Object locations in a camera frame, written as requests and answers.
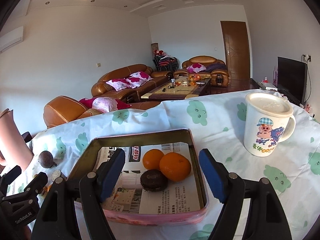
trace metal screw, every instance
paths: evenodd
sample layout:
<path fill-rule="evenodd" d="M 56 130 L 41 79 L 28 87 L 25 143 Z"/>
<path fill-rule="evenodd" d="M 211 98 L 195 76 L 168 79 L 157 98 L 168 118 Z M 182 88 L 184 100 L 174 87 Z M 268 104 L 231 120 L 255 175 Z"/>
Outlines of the metal screw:
<path fill-rule="evenodd" d="M 56 182 L 57 184 L 60 184 L 62 181 L 63 181 L 63 178 L 61 178 L 61 177 L 58 177 L 58 178 L 56 178 L 56 180 L 55 180 L 55 182 Z"/>
<path fill-rule="evenodd" d="M 262 178 L 261 181 L 263 184 L 266 184 L 266 185 L 269 184 L 270 182 L 267 178 Z"/>
<path fill-rule="evenodd" d="M 230 173 L 229 173 L 229 178 L 230 178 L 230 179 L 236 179 L 236 178 L 238 178 L 238 175 L 235 174 L 234 172 L 230 172 Z"/>
<path fill-rule="evenodd" d="M 88 174 L 87 174 L 87 177 L 89 178 L 89 179 L 92 179 L 92 178 L 94 178 L 96 176 L 96 173 L 95 172 L 89 172 Z"/>

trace wooden door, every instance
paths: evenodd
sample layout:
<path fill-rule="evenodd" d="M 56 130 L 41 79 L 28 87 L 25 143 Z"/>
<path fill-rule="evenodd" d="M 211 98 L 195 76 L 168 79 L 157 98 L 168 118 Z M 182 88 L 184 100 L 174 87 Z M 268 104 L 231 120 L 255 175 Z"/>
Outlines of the wooden door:
<path fill-rule="evenodd" d="M 245 22 L 221 21 L 229 78 L 250 80 L 249 39 Z"/>

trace mug handle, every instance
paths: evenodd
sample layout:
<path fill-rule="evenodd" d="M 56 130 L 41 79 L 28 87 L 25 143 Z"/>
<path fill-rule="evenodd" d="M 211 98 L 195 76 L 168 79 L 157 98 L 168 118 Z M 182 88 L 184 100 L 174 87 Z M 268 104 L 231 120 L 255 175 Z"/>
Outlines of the mug handle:
<path fill-rule="evenodd" d="M 293 131 L 295 128 L 296 128 L 296 119 L 292 115 L 292 116 L 290 116 L 287 127 L 285 128 L 283 135 L 279 139 L 279 142 L 283 142 L 283 141 L 287 140 L 293 134 Z"/>

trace dark round cake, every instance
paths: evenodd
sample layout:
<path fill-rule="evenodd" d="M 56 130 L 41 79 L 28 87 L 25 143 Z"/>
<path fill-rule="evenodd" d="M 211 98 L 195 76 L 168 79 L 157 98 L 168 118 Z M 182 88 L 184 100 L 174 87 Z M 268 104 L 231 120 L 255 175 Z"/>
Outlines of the dark round cake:
<path fill-rule="evenodd" d="M 145 171 L 140 177 L 140 183 L 144 190 L 160 191 L 168 186 L 168 179 L 158 170 Z"/>

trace brown leather sofa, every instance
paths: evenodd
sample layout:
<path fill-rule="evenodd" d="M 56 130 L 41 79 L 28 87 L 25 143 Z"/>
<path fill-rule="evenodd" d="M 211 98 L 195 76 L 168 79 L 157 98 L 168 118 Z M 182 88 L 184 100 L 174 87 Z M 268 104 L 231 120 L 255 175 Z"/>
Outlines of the brown leather sofa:
<path fill-rule="evenodd" d="M 194 63 L 200 63 L 204 66 L 208 66 L 212 63 L 223 63 L 222 60 L 216 59 L 211 56 L 196 56 L 192 57 L 191 59 L 185 61 L 182 63 L 182 69 L 179 69 L 173 73 L 173 77 L 179 77 L 179 76 L 188 76 L 190 75 L 189 71 L 186 69 L 187 67 L 191 66 Z M 208 72 L 198 72 L 199 75 L 208 75 Z M 214 70 L 210 73 L 211 75 L 211 85 L 212 86 L 222 86 L 227 87 L 229 84 L 229 73 L 227 70 Z"/>
<path fill-rule="evenodd" d="M 132 103 L 134 109 L 148 110 L 159 105 L 160 102 Z M 71 122 L 77 119 L 102 114 L 93 108 L 86 108 L 79 101 L 66 96 L 58 96 L 44 107 L 43 119 L 48 128 Z"/>
<path fill-rule="evenodd" d="M 120 91 L 116 91 L 113 87 L 106 84 L 106 81 L 109 81 L 111 79 L 127 78 L 132 73 L 138 71 L 146 72 L 153 79 L 146 82 L 138 88 L 126 88 Z M 126 103 L 140 102 L 140 97 L 142 95 L 166 83 L 171 77 L 171 71 L 153 72 L 153 69 L 151 67 L 148 67 L 144 64 L 135 64 L 113 70 L 102 76 L 98 80 L 98 82 L 93 85 L 91 89 L 91 94 L 93 97 L 112 97 L 124 101 Z"/>

